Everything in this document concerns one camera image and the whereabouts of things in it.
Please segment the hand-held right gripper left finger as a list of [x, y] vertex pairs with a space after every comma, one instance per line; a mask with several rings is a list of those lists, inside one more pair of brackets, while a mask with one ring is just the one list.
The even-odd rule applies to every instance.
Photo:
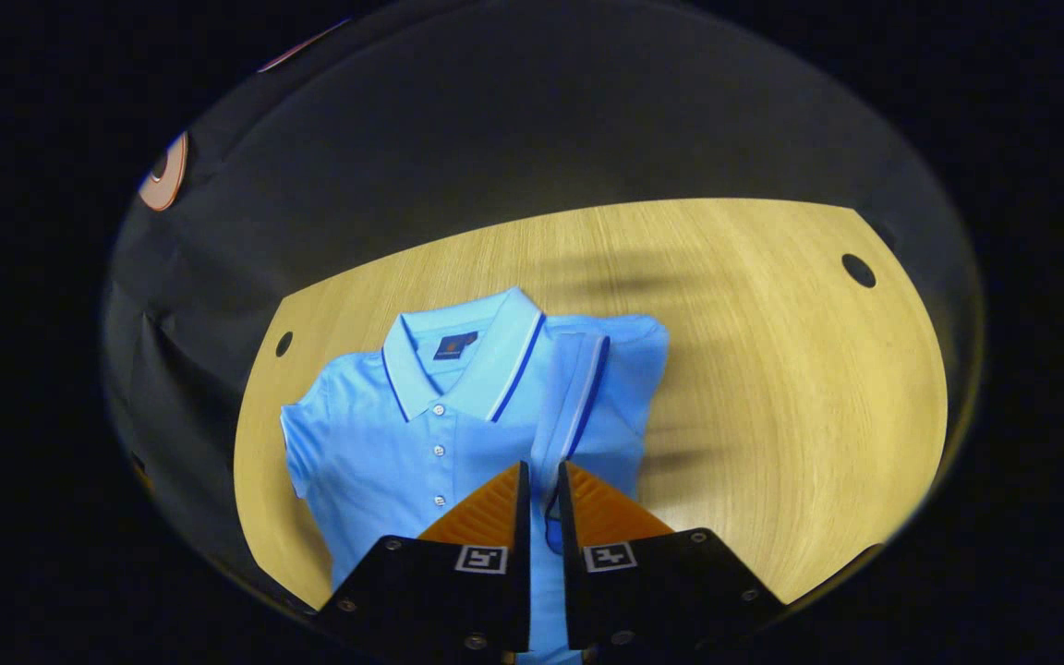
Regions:
[[362, 656], [515, 656], [528, 649], [529, 589], [518, 462], [417, 538], [377, 539], [314, 624]]

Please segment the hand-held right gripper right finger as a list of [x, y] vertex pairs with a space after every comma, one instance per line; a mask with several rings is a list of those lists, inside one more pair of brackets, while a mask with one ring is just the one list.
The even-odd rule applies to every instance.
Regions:
[[567, 641], [583, 652], [725, 652], [787, 606], [709, 527], [676, 530], [559, 465]]

